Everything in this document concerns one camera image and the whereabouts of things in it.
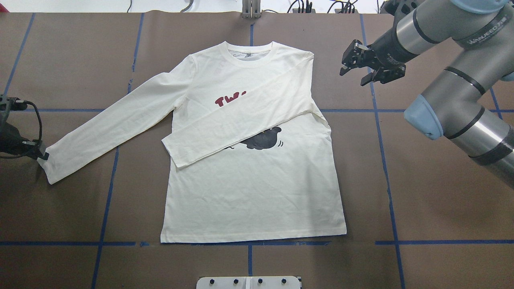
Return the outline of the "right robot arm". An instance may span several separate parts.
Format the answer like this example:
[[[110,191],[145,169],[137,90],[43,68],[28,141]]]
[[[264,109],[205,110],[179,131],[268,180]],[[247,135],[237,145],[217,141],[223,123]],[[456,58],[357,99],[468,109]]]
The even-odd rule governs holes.
[[[404,119],[429,139],[446,137],[479,166],[513,187],[513,127],[478,100],[496,82],[512,81],[513,7],[508,0],[391,0],[394,24],[372,44],[353,40],[340,75],[369,67],[361,79],[389,83],[406,63],[446,39],[463,51],[404,111]]]

